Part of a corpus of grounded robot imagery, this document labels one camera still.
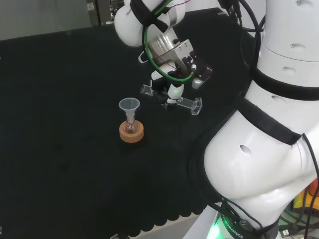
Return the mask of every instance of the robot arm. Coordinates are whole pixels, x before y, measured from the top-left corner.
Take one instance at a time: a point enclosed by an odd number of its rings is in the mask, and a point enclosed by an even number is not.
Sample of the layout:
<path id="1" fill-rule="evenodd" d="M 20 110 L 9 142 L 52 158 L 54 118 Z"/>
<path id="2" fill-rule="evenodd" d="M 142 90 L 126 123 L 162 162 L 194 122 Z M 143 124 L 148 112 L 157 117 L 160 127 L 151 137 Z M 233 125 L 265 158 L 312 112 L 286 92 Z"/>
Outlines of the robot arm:
<path id="1" fill-rule="evenodd" d="M 162 2 L 143 0 L 147 11 L 152 13 L 163 4 Z M 137 4 L 141 6 L 141 0 L 134 0 L 133 5 L 127 1 L 125 6 L 118 10 L 115 16 L 115 29 L 126 45 L 143 45 L 145 57 L 156 69 L 152 74 L 150 86 L 143 85 L 141 92 L 155 97 L 166 106 L 177 104 L 190 108 L 191 113 L 196 115 L 201 109 L 201 99 L 189 101 L 181 97 L 184 82 L 192 80 L 192 87 L 198 89 L 212 75 L 212 69 L 195 53 L 190 41 L 179 40 L 173 29 L 173 26 L 184 18 L 184 0 L 167 2 L 169 4 L 165 11 L 157 17 L 158 21 L 167 25 L 164 31 L 154 24 L 148 26 L 141 23 L 143 18 L 141 19 L 141 13 L 136 10 Z"/>

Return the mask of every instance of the green light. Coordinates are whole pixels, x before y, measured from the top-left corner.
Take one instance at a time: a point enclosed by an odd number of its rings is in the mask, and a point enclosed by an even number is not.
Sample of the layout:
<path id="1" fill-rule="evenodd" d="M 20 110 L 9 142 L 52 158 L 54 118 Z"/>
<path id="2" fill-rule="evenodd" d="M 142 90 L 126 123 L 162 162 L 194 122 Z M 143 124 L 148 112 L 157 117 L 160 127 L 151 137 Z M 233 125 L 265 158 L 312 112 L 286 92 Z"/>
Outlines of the green light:
<path id="1" fill-rule="evenodd" d="M 179 97 L 181 97 L 181 95 L 183 94 L 183 92 L 180 92 L 179 89 L 175 89 L 174 90 L 174 94 L 178 94 L 178 93 L 180 94 Z"/>
<path id="2" fill-rule="evenodd" d="M 209 230 L 209 233 L 206 237 L 206 239 L 217 239 L 219 236 L 220 230 L 218 227 L 218 224 L 215 223 Z"/>

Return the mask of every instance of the cork base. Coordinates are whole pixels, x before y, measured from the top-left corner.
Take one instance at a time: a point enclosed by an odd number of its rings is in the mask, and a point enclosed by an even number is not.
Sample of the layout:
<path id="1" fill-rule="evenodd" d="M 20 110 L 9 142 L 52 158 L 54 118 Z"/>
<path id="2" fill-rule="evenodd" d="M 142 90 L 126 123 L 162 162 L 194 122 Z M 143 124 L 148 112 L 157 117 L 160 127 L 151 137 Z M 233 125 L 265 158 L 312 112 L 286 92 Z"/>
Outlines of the cork base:
<path id="1" fill-rule="evenodd" d="M 144 126 L 141 122 L 139 122 L 138 120 L 136 121 L 139 125 L 138 127 L 138 131 L 136 133 L 127 133 L 124 131 L 124 125 L 125 125 L 124 121 L 121 125 L 120 125 L 120 137 L 121 139 L 126 142 L 126 143 L 136 143 L 138 141 L 140 141 L 143 136 L 144 136 Z"/>

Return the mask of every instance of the black tablecloth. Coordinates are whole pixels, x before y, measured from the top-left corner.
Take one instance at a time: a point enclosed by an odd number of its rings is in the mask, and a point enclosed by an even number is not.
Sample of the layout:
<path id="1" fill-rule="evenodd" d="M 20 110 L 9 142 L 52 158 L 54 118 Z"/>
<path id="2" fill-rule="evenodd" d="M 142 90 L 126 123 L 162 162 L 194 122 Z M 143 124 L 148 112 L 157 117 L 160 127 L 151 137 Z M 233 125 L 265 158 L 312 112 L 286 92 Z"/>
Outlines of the black tablecloth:
<path id="1" fill-rule="evenodd" d="M 0 43 L 0 226 L 5 239 L 131 236 L 206 203 L 186 174 L 187 151 L 233 109 L 249 78 L 240 31 L 220 10 L 186 14 L 176 27 L 213 67 L 198 116 L 139 94 L 153 71 L 112 25 Z M 145 137 L 123 143 L 118 102 L 138 98 Z"/>

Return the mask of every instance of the wall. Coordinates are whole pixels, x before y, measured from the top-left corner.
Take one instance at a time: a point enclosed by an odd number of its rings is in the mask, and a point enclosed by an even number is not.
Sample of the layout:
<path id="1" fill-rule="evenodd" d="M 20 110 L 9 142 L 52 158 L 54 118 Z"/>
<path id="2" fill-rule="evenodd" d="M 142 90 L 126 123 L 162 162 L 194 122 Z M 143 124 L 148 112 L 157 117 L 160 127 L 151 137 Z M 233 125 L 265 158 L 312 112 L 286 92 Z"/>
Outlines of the wall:
<path id="1" fill-rule="evenodd" d="M 0 0 L 0 40 L 89 26 L 86 0 Z"/>
<path id="2" fill-rule="evenodd" d="M 246 2 L 254 11 L 254 14 L 258 22 L 260 22 L 266 13 L 266 0 L 246 0 Z M 213 7 L 220 7 L 218 0 L 191 0 L 186 4 L 187 11 L 194 11 Z M 241 6 L 241 12 L 243 15 L 243 26 L 253 28 L 254 24 L 252 23 L 248 13 L 246 12 L 243 6 Z"/>

